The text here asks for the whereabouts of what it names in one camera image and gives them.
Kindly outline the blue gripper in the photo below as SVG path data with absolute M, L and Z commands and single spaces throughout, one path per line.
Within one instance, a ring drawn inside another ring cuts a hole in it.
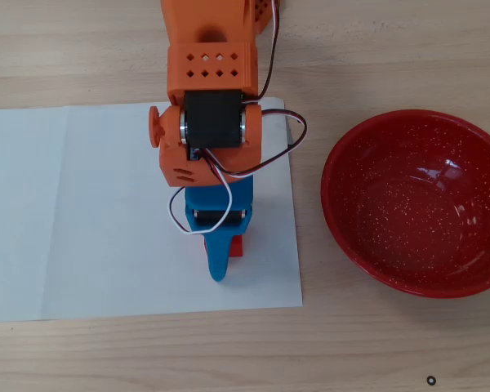
M 253 178 L 229 184 L 232 205 L 223 222 L 203 234 L 211 277 L 220 282 L 227 273 L 229 259 L 243 256 L 243 235 L 252 218 Z M 211 229 L 224 215 L 229 193 L 224 185 L 189 187 L 185 191 L 185 214 L 193 231 Z

